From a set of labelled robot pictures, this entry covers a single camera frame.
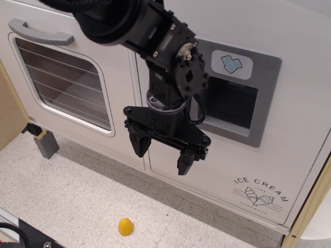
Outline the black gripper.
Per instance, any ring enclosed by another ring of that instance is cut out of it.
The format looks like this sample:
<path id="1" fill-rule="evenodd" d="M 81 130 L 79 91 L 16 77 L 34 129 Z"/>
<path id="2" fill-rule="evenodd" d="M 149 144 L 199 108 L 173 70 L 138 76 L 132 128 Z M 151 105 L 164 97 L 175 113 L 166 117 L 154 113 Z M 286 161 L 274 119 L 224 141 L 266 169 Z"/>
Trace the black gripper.
<path id="1" fill-rule="evenodd" d="M 180 150 L 177 161 L 178 175 L 184 176 L 194 161 L 205 160 L 211 139 L 196 125 L 190 123 L 183 111 L 165 114 L 148 107 L 124 108 L 125 127 L 138 157 L 147 152 L 152 139 Z"/>

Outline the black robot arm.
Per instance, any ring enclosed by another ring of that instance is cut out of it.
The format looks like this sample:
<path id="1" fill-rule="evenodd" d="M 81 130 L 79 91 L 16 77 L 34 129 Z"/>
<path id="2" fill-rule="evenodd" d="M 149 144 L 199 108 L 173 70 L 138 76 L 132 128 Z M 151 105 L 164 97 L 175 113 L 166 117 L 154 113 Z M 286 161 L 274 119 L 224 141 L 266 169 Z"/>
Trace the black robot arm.
<path id="1" fill-rule="evenodd" d="M 180 151 L 179 175 L 207 156 L 210 138 L 190 117 L 192 100 L 203 113 L 199 93 L 208 88 L 209 74 L 198 41 L 187 24 L 165 10 L 163 1 L 45 1 L 70 12 L 93 42 L 123 45 L 138 53 L 149 69 L 147 107 L 124 108 L 130 141 L 142 157 L 157 140 Z"/>

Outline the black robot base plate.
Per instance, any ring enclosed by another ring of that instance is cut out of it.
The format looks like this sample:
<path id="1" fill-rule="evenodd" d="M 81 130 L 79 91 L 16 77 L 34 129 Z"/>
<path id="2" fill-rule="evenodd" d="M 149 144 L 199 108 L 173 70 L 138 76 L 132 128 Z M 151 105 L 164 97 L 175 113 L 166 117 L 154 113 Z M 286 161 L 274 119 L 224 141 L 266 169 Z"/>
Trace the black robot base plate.
<path id="1" fill-rule="evenodd" d="M 46 234 L 42 233 L 38 229 L 34 228 L 33 226 L 29 225 L 25 221 L 19 219 L 19 228 L 26 234 L 29 244 L 31 247 L 51 247 L 51 248 L 63 248 L 60 243 L 56 240 L 52 239 L 51 237 L 47 236 Z"/>

